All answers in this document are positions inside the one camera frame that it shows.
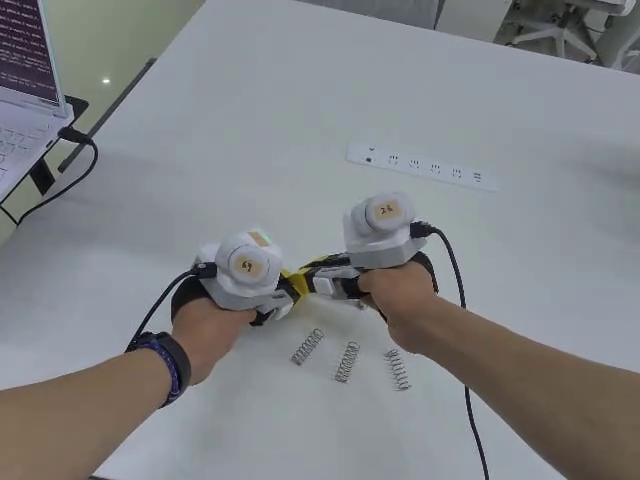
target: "laptop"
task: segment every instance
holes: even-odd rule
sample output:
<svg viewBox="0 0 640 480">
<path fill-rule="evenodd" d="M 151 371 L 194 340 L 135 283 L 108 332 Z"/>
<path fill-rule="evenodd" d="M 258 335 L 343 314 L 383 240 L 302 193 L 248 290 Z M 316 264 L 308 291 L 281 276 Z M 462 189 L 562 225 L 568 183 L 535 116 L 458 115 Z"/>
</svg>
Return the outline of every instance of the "laptop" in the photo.
<svg viewBox="0 0 640 480">
<path fill-rule="evenodd" d="M 42 0 L 0 0 L 0 202 L 73 122 Z"/>
</svg>

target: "laptop keyboard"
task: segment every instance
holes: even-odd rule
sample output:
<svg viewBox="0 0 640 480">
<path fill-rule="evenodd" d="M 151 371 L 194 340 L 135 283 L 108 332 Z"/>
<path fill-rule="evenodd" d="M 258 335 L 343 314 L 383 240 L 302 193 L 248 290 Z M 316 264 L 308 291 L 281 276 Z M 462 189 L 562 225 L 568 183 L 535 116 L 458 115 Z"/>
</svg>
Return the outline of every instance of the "laptop keyboard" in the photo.
<svg viewBox="0 0 640 480">
<path fill-rule="evenodd" d="M 35 127 L 0 125 L 0 168 L 28 158 L 33 148 L 40 148 L 49 136 L 51 125 Z"/>
</svg>

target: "power outlet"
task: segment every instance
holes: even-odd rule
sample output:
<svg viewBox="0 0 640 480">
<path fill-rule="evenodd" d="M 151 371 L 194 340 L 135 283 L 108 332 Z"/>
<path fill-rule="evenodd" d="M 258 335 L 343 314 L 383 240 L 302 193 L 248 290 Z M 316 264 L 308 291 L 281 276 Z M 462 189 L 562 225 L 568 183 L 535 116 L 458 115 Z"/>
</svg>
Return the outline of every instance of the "power outlet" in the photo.
<svg viewBox="0 0 640 480">
<path fill-rule="evenodd" d="M 369 165 L 384 170 L 453 183 L 476 190 L 498 191 L 498 182 L 491 175 L 479 170 L 443 163 L 437 159 L 419 155 L 405 155 L 366 143 L 351 143 L 347 161 Z"/>
</svg>

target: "forearm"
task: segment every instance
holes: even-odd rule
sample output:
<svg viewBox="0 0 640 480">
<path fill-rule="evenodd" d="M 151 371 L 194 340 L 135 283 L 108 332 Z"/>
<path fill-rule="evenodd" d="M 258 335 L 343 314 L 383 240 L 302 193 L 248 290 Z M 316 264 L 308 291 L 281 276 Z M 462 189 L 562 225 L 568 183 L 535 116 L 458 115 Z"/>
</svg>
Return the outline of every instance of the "forearm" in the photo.
<svg viewBox="0 0 640 480">
<path fill-rule="evenodd" d="M 425 353 L 569 478 L 637 478 L 640 375 L 541 345 L 438 301 Z"/>
<path fill-rule="evenodd" d="M 171 377 L 150 350 L 0 392 L 0 478 L 85 479 L 166 400 Z"/>
</svg>

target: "spring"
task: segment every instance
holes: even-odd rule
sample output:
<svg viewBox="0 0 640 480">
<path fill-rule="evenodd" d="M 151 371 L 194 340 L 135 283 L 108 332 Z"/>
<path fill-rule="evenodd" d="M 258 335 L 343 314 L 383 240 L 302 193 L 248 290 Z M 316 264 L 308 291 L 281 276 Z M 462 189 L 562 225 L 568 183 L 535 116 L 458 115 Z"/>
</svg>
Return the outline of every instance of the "spring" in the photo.
<svg viewBox="0 0 640 480">
<path fill-rule="evenodd" d="M 407 375 L 407 369 L 402 362 L 402 357 L 397 348 L 389 350 L 384 354 L 384 358 L 389 364 L 391 370 L 391 376 L 393 377 L 393 383 L 397 391 L 409 390 L 411 385 L 409 384 L 409 376 Z"/>
<path fill-rule="evenodd" d="M 336 372 L 336 381 L 340 383 L 347 383 L 349 377 L 351 376 L 351 370 L 356 363 L 356 359 L 358 358 L 358 353 L 360 352 L 360 345 L 356 342 L 349 342 L 347 344 L 347 348 L 342 355 L 342 360 L 340 360 L 340 366 L 338 367 L 338 371 Z"/>
<path fill-rule="evenodd" d="M 298 366 L 301 366 L 304 361 L 311 355 L 313 349 L 318 346 L 320 340 L 324 338 L 324 333 L 319 328 L 316 328 L 307 339 L 300 345 L 298 350 L 291 356 L 291 361 Z"/>
</svg>

